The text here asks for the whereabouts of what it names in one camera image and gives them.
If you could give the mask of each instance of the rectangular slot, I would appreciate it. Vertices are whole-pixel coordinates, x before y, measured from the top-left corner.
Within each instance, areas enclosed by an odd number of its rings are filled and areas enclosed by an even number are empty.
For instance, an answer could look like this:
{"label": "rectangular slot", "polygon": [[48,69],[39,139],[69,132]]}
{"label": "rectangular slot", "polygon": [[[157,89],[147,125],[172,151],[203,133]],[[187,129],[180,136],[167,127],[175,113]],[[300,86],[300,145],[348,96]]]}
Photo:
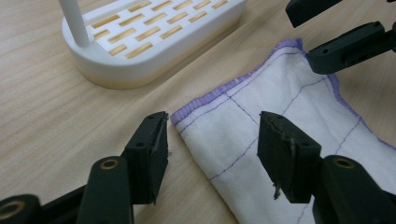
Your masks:
{"label": "rectangular slot", "polygon": [[103,26],[103,25],[105,25],[105,24],[108,24],[108,23],[111,22],[111,21],[114,21],[114,20],[118,19],[119,17],[120,17],[120,16],[117,15],[117,14],[116,14],[116,15],[112,15],[111,17],[107,17],[107,18],[105,18],[104,20],[99,21],[99,22],[93,24],[92,27],[96,29],[96,28],[101,27],[101,26]]}
{"label": "rectangular slot", "polygon": [[204,2],[202,2],[202,3],[198,4],[198,5],[196,5],[196,6],[194,7],[194,9],[195,9],[195,10],[198,10],[198,9],[200,9],[201,7],[204,7],[204,6],[206,6],[207,4],[209,4],[209,3],[210,3],[209,0],[205,0]]}
{"label": "rectangular slot", "polygon": [[158,6],[154,7],[154,8],[152,8],[152,10],[153,10],[153,11],[158,11],[158,10],[160,10],[161,8],[167,7],[167,6],[171,5],[171,4],[172,4],[172,1],[167,1],[167,2],[164,2],[164,3],[160,4],[160,5],[158,5]]}
{"label": "rectangular slot", "polygon": [[218,7],[221,7],[222,5],[224,5],[224,4],[226,4],[226,3],[228,3],[227,0],[219,1],[219,2],[217,2],[215,5],[213,5],[213,8],[216,9],[216,8],[218,8]]}
{"label": "rectangular slot", "polygon": [[189,22],[198,21],[198,20],[201,19],[204,15],[206,15],[206,12],[205,12],[205,11],[203,11],[203,12],[199,13],[198,15],[196,15],[196,16],[190,18],[190,19],[189,19]]}
{"label": "rectangular slot", "polygon": [[111,54],[111,56],[114,56],[125,49],[126,49],[125,45],[119,45],[118,47],[114,48],[113,50],[109,51],[108,53]]}
{"label": "rectangular slot", "polygon": [[176,33],[177,31],[181,30],[182,27],[180,25],[178,25],[177,27],[173,28],[172,30],[166,32],[165,34],[161,35],[162,39],[166,39],[169,36],[173,35],[174,33]]}
{"label": "rectangular slot", "polygon": [[168,22],[169,24],[172,24],[172,23],[174,23],[174,22],[176,22],[176,21],[179,21],[179,20],[185,18],[187,15],[189,15],[189,14],[187,14],[187,12],[182,12],[182,13],[178,14],[177,16],[175,16],[174,18],[170,19],[170,20],[167,21],[167,22]]}
{"label": "rectangular slot", "polygon": [[126,26],[128,24],[131,24],[134,21],[138,21],[138,20],[142,19],[143,17],[145,17],[145,16],[143,16],[143,14],[139,14],[137,16],[132,17],[131,19],[128,19],[128,20],[123,21],[123,22],[120,22],[120,26]]}
{"label": "rectangular slot", "polygon": [[108,42],[114,44],[114,43],[116,43],[117,41],[119,41],[119,40],[121,40],[121,39],[127,37],[128,35],[133,34],[134,32],[136,32],[136,29],[131,28],[131,29],[125,31],[125,32],[120,33],[119,35],[116,35],[116,36],[111,37],[110,39],[108,39]]}
{"label": "rectangular slot", "polygon": [[150,1],[144,1],[144,2],[142,2],[142,3],[140,3],[140,4],[137,4],[137,5],[134,6],[134,7],[128,8],[128,10],[129,10],[130,12],[135,12],[135,11],[139,10],[140,8],[146,7],[146,6],[150,5],[150,4],[151,4]]}
{"label": "rectangular slot", "polygon": [[136,57],[137,55],[143,53],[144,51],[150,49],[151,47],[152,47],[152,44],[147,43],[147,44],[143,45],[142,47],[132,51],[131,53],[128,53],[127,55],[125,55],[125,57],[127,59],[132,59],[132,58]]}
{"label": "rectangular slot", "polygon": [[102,32],[100,32],[100,33],[94,35],[93,38],[95,38],[95,39],[100,39],[100,38],[102,38],[103,36],[108,35],[108,34],[110,34],[110,32],[109,32],[108,30],[104,30],[104,31],[102,31]]}
{"label": "rectangular slot", "polygon": [[155,17],[149,19],[148,21],[145,21],[145,24],[146,25],[150,25],[150,24],[152,24],[152,23],[154,23],[154,22],[156,22],[156,21],[158,21],[158,20],[160,20],[160,19],[162,19],[164,17],[166,17],[166,14],[165,13],[161,13],[160,15],[155,16]]}
{"label": "rectangular slot", "polygon": [[181,4],[177,5],[177,6],[175,6],[174,10],[176,10],[176,11],[181,10],[183,7],[186,7],[189,4],[191,4],[191,3],[192,3],[191,0],[185,1],[184,3],[181,3]]}
{"label": "rectangular slot", "polygon": [[139,35],[139,36],[135,37],[135,39],[137,41],[142,41],[142,40],[146,39],[147,37],[149,37],[151,35],[154,35],[155,33],[159,32],[159,31],[160,31],[160,28],[158,26],[156,26],[156,27],[146,31],[142,35]]}

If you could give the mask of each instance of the folded cloth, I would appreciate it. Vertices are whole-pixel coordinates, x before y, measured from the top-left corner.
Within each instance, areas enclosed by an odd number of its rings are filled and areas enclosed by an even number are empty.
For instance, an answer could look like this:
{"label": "folded cloth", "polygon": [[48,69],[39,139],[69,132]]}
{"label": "folded cloth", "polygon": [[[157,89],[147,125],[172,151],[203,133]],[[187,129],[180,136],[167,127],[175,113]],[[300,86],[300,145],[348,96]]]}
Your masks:
{"label": "folded cloth", "polygon": [[336,75],[314,74],[301,40],[285,40],[242,77],[171,116],[192,156],[240,223],[315,223],[312,204],[274,200],[257,154],[261,111],[285,116],[322,145],[320,156],[359,162],[396,193],[396,148],[378,139],[339,92]]}

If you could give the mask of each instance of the purple stitched edge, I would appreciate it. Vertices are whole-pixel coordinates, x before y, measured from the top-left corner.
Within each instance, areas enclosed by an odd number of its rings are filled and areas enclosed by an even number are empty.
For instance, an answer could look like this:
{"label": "purple stitched edge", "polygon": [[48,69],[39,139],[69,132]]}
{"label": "purple stitched edge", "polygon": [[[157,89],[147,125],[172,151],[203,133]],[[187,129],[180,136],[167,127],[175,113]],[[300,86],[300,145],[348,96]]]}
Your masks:
{"label": "purple stitched edge", "polygon": [[285,47],[297,48],[300,51],[304,52],[304,50],[303,50],[303,41],[301,39],[287,39],[287,40],[284,40],[284,41],[280,42],[272,50],[272,52],[267,57],[267,59],[263,63],[261,63],[259,66],[257,66],[254,70],[252,70],[251,72],[247,73],[244,76],[237,77],[237,78],[231,80],[230,82],[215,88],[213,91],[211,91],[211,92],[209,92],[209,93],[207,93],[207,94],[205,94],[205,95],[203,95],[201,97],[193,99],[192,101],[190,101],[189,103],[187,103],[186,105],[184,105],[178,111],[176,111],[175,113],[173,113],[171,115],[171,117],[170,117],[171,122],[176,126],[179,122],[181,122],[184,118],[186,118],[195,109],[197,109],[197,108],[199,108],[199,107],[201,107],[203,105],[210,104],[216,98],[221,96],[224,92],[232,89],[238,83],[240,83],[240,82],[246,80],[247,78],[251,77],[251,75],[254,72],[256,72],[258,69],[260,69],[267,62],[267,60],[269,58],[271,58],[271,56],[275,52],[277,52],[279,49],[283,49]]}

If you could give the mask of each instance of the black robotic claw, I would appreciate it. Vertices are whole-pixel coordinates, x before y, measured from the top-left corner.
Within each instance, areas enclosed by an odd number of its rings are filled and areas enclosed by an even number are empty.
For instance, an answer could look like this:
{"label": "black robotic claw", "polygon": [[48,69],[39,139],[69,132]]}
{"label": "black robotic claw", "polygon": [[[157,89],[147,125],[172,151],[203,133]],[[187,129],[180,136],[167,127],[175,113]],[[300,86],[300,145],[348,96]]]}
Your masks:
{"label": "black robotic claw", "polygon": [[291,203],[309,203],[321,224],[396,223],[396,197],[356,161],[319,156],[320,145],[283,116],[262,112],[258,156]]}
{"label": "black robotic claw", "polygon": [[34,195],[0,202],[0,223],[134,223],[133,204],[155,203],[168,164],[166,121],[159,112],[140,124],[121,156],[97,161],[87,186],[40,205]]}

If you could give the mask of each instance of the wooden table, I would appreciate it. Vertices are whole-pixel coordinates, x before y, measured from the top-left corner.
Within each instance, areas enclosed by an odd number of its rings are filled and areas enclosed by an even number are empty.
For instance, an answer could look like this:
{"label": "wooden table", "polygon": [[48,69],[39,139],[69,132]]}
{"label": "wooden table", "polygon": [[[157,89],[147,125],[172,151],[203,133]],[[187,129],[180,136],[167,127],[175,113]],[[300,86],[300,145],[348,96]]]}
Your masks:
{"label": "wooden table", "polygon": [[[83,13],[109,0],[79,0]],[[87,81],[61,34],[55,0],[0,2],[0,199],[32,193],[47,203],[86,183],[93,163],[120,155],[143,117],[169,114],[244,75],[281,40],[300,37],[307,50],[369,21],[386,30],[395,3],[343,1],[296,29],[289,1],[247,0],[234,31],[195,52],[152,83],[114,91]],[[396,145],[396,54],[338,73],[341,93],[371,130]],[[136,223],[236,223],[233,213],[168,123],[172,156],[156,206],[134,207]]]}

